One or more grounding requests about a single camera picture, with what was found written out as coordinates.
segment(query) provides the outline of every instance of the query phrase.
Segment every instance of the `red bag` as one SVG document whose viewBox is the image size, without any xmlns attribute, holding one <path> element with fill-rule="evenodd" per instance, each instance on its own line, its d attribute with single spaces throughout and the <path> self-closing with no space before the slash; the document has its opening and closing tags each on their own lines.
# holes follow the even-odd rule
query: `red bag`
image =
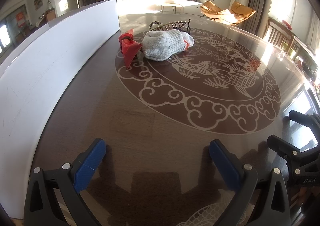
<svg viewBox="0 0 320 226">
<path fill-rule="evenodd" d="M 120 49 L 123 54 L 125 67 L 128 69 L 133 58 L 141 48 L 141 44 L 133 40 L 133 29 L 119 37 Z"/>
</svg>

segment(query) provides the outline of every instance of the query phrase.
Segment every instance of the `knitted cloth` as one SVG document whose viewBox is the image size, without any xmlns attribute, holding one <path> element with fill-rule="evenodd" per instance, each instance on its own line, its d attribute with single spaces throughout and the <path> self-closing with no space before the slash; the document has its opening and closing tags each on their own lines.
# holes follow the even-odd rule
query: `knitted cloth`
<svg viewBox="0 0 320 226">
<path fill-rule="evenodd" d="M 142 40 L 144 56 L 155 61 L 163 61 L 171 55 L 192 47 L 195 40 L 186 32 L 177 29 L 149 31 Z"/>
</svg>

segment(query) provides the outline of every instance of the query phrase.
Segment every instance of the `dark wooden table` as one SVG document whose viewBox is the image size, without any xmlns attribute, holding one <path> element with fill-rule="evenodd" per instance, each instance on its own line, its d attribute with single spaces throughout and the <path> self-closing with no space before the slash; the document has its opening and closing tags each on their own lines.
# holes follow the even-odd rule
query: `dark wooden table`
<svg viewBox="0 0 320 226">
<path fill-rule="evenodd" d="M 141 40 L 154 20 L 188 18 L 121 16 L 121 32 L 135 28 Z M 313 113 L 318 102 L 283 53 L 210 20 L 192 17 L 191 27 L 196 42 L 186 52 L 162 62 L 140 53 L 128 71 L 115 34 L 70 83 L 42 133 L 32 170 L 72 162 L 95 138 L 108 144 L 81 192 L 102 225 L 212 225 L 233 196 L 208 154 L 213 139 L 243 163 L 278 167 L 284 176 L 285 161 L 268 149 L 268 136 L 300 149 L 317 143 L 309 128 L 285 117 L 292 109 Z"/>
</svg>

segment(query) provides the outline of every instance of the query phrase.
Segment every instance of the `framed picture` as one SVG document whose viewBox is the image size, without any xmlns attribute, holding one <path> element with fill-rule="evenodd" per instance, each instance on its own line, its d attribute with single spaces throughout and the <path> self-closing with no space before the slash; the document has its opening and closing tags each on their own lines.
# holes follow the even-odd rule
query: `framed picture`
<svg viewBox="0 0 320 226">
<path fill-rule="evenodd" d="M 42 0 L 33 0 L 33 2 L 35 4 L 36 10 L 39 9 L 43 5 Z"/>
</svg>

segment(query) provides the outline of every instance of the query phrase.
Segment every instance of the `sunlight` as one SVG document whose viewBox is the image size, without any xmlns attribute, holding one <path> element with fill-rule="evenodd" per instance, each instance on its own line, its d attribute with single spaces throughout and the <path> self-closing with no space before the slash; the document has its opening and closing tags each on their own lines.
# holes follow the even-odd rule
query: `sunlight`
<svg viewBox="0 0 320 226">
<path fill-rule="evenodd" d="M 2 42 L 2 45 L 4 47 L 6 47 L 7 45 L 10 44 L 10 37 L 9 37 L 9 34 L 8 34 L 8 30 L 7 30 L 7 26 L 6 25 L 3 25 L 1 28 L 0 28 L 0 40 Z"/>
<path fill-rule="evenodd" d="M 278 0 L 278 11 L 277 11 L 277 18 L 278 20 L 288 21 L 288 16 L 293 8 L 294 0 Z"/>
<path fill-rule="evenodd" d="M 61 12 L 65 11 L 66 9 L 69 8 L 68 0 L 60 0 L 60 2 L 58 3 L 58 5 L 59 5 L 59 8 L 60 8 L 60 11 L 61 11 Z"/>
<path fill-rule="evenodd" d="M 264 51 L 261 57 L 261 61 L 265 65 L 268 65 L 272 52 L 273 52 L 273 45 L 271 43 L 268 43 L 266 46 L 266 50 Z"/>
<path fill-rule="evenodd" d="M 187 0 L 123 0 L 117 2 L 117 10 L 119 15 L 137 14 L 137 13 L 158 13 L 161 5 L 166 7 L 165 11 L 172 11 L 172 7 L 168 4 L 177 4 L 177 13 L 182 7 L 191 5 L 200 5 L 199 2 Z"/>
<path fill-rule="evenodd" d="M 268 30 L 267 30 L 267 33 L 266 33 L 266 35 L 265 35 L 264 38 L 263 38 L 264 41 L 268 41 L 268 40 L 269 40 L 270 35 L 271 35 L 271 31 L 272 31 L 272 27 L 269 26 L 269 28 L 268 28 Z"/>
<path fill-rule="evenodd" d="M 297 54 L 296 51 L 292 50 L 292 53 L 290 54 L 290 58 L 293 59 L 296 54 Z"/>
</svg>

